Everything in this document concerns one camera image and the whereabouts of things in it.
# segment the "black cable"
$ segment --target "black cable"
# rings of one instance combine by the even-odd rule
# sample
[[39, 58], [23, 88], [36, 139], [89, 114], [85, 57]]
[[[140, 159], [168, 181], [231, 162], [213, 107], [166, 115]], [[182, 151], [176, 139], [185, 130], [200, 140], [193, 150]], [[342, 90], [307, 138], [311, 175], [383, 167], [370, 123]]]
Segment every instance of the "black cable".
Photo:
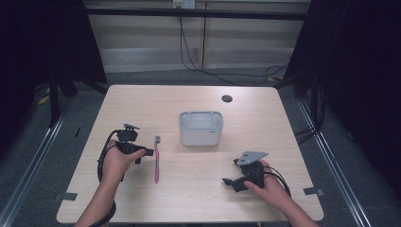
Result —
[[[100, 157], [97, 160], [97, 177], [99, 179], [99, 181], [101, 182], [102, 176], [103, 176], [103, 163], [104, 163], [104, 158], [106, 157], [107, 152], [115, 147], [116, 145], [110, 146], [109, 148], [107, 148], [107, 146], [109, 146], [109, 142], [112, 139], [112, 136], [118, 133], [118, 131], [112, 131], [112, 133], [110, 133], [109, 137], [106, 140], [106, 143], [103, 147], [103, 150], [100, 153]], [[115, 201], [113, 201], [113, 206], [112, 209], [109, 211], [109, 213], [102, 218], [101, 220], [97, 221], [96, 223], [90, 225], [90, 227], [98, 227], [103, 225], [104, 223], [108, 222], [115, 214], [115, 210], [116, 210], [116, 205], [115, 205]]]
[[104, 218], [102, 218], [98, 222], [90, 225], [89, 227], [99, 227], [99, 226], [102, 226], [103, 224], [107, 223], [114, 216], [116, 209], [117, 209], [117, 206], [115, 205], [115, 201], [113, 201], [113, 206], [112, 206], [112, 209], [110, 210], [110, 212]]
[[319, 88], [318, 96], [319, 96], [318, 104], [319, 104], [319, 108], [320, 108], [318, 120], [317, 120], [317, 122], [315, 122], [315, 124], [312, 127], [307, 127], [301, 131], [294, 133], [296, 136], [302, 135], [302, 137], [297, 138], [298, 145], [301, 145], [303, 142], [305, 142], [312, 136], [316, 135], [316, 133], [318, 133], [322, 128], [324, 116], [325, 116], [325, 106], [326, 106], [326, 97], [323, 93], [322, 88]]
[[281, 182], [281, 184], [283, 185], [284, 190], [286, 190], [287, 194], [291, 197], [291, 191], [289, 190], [287, 182], [286, 182], [286, 180], [284, 180], [284, 177], [280, 174], [280, 172], [277, 171], [277, 169], [275, 169], [273, 167], [270, 167], [270, 166], [263, 166], [263, 167], [264, 168], [270, 168], [270, 169], [274, 170], [277, 173], [277, 174], [275, 174], [273, 172], [264, 171], [264, 174], [269, 174], [269, 175], [275, 177], [276, 179], [278, 179]]
[[109, 151], [110, 148], [107, 148], [107, 146], [109, 146], [109, 142], [112, 139], [112, 136], [118, 133], [117, 130], [112, 131], [112, 133], [110, 133], [109, 137], [106, 140], [106, 143], [104, 144], [103, 150], [100, 153], [100, 157], [97, 160], [97, 177], [99, 179], [99, 181], [101, 182], [101, 178], [103, 176], [103, 162], [104, 162], [104, 158], [106, 157], [107, 152]]
[[[274, 74], [278, 73], [279, 71], [281, 71], [282, 69], [287, 68], [288, 63], [286, 63], [284, 65], [270, 66], [270, 67], [268, 67], [266, 69], [265, 75], [231, 74], [231, 73], [215, 74], [215, 73], [211, 73], [211, 72], [208, 72], [208, 71], [205, 71], [205, 70], [201, 70], [194, 64], [194, 62], [191, 59], [191, 56], [189, 54], [188, 44], [187, 44], [186, 38], [185, 38], [185, 34], [183, 33], [183, 19], [182, 19], [182, 17], [179, 17], [179, 20], [180, 20], [180, 27], [181, 27], [181, 29], [180, 29], [180, 31], [181, 31], [181, 35], [180, 35], [181, 62], [183, 64], [183, 66], [188, 70], [195, 71], [195, 72], [200, 72], [200, 73], [203, 73], [203, 74], [209, 75], [209, 76], [213, 76], [213, 77], [215, 77], [217, 79], [220, 79], [220, 80], [222, 80], [222, 81], [224, 81], [226, 83], [229, 83], [229, 84], [232, 84], [232, 85], [235, 85], [235, 86], [249, 86], [249, 85], [242, 85], [242, 84], [234, 83], [234, 82], [231, 82], [231, 81], [229, 81], [227, 79], [224, 79], [224, 78], [222, 78], [220, 76], [241, 76], [241, 77], [251, 77], [251, 78], [263, 78], [263, 80], [261, 82], [258, 82], [258, 83], [254, 84], [254, 85], [251, 85], [251, 86], [259, 86], [259, 85], [261, 85], [261, 84], [266, 82], [266, 80], [268, 79], [268, 76], [274, 75]], [[193, 68], [188, 67], [185, 64], [185, 62], [183, 61], [183, 43], [185, 45], [186, 55], [188, 56], [188, 59], [189, 59], [189, 61], [190, 61], [190, 63], [191, 63]], [[279, 67], [279, 68], [276, 71], [268, 74], [269, 69], [271, 69], [273, 67]]]

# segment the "table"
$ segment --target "table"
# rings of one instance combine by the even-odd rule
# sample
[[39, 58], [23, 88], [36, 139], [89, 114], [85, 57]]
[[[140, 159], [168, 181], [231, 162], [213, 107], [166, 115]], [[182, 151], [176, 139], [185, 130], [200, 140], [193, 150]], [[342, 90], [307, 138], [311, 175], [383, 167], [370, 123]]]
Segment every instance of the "table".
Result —
[[[224, 95], [232, 102], [222, 101]], [[179, 115], [185, 111], [219, 111], [224, 117], [220, 142], [214, 147], [185, 147]], [[117, 190], [118, 223], [267, 222], [286, 220], [250, 191], [236, 193], [222, 178], [242, 176], [233, 160], [243, 151], [267, 151], [264, 159], [278, 169], [292, 193], [315, 220], [323, 218], [281, 99], [273, 88], [219, 86], [114, 85], [102, 104], [77, 169], [67, 189], [78, 193], [63, 201], [61, 223], [76, 222], [98, 186], [96, 166], [108, 135], [123, 123], [139, 126], [135, 144], [153, 148], [161, 136], [160, 181], [154, 182], [155, 158], [132, 164]]]

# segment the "white plastic bin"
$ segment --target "white plastic bin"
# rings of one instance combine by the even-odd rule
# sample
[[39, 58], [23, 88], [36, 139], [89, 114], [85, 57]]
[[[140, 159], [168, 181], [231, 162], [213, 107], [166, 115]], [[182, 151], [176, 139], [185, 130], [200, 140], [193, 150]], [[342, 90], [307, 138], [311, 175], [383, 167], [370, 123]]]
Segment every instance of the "white plastic bin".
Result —
[[220, 112], [183, 112], [179, 119], [181, 143], [185, 146], [215, 146], [223, 128]]

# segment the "wall outlet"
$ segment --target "wall outlet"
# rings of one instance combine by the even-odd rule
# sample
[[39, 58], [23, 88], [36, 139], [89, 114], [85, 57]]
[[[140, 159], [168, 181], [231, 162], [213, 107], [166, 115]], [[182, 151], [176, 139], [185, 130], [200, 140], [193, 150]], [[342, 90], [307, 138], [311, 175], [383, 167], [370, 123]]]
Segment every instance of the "wall outlet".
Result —
[[183, 0], [173, 0], [174, 9], [183, 9]]
[[195, 0], [183, 0], [183, 8], [184, 9], [194, 9], [195, 8]]

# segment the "wall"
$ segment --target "wall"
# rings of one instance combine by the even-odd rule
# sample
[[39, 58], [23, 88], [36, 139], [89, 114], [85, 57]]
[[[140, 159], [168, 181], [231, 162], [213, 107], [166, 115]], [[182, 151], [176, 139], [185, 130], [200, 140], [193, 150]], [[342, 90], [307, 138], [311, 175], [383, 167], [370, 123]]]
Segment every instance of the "wall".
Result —
[[[86, 0], [87, 6], [172, 8], [169, 1]], [[307, 12], [309, 1], [196, 1], [196, 9]], [[268, 67], [284, 64], [303, 22], [90, 15], [104, 68], [111, 72], [199, 68]]]

